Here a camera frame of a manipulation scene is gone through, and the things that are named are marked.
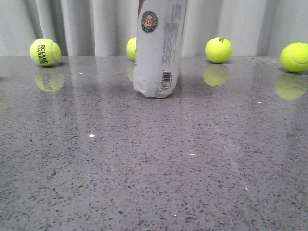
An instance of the gray countertop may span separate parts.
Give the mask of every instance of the gray countertop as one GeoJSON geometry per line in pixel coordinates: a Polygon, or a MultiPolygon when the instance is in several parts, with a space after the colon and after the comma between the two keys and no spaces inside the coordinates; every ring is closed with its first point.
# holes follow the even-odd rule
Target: gray countertop
{"type": "Polygon", "coordinates": [[[307,71],[187,57],[148,99],[132,68],[0,57],[1,231],[307,230],[307,71]]]}

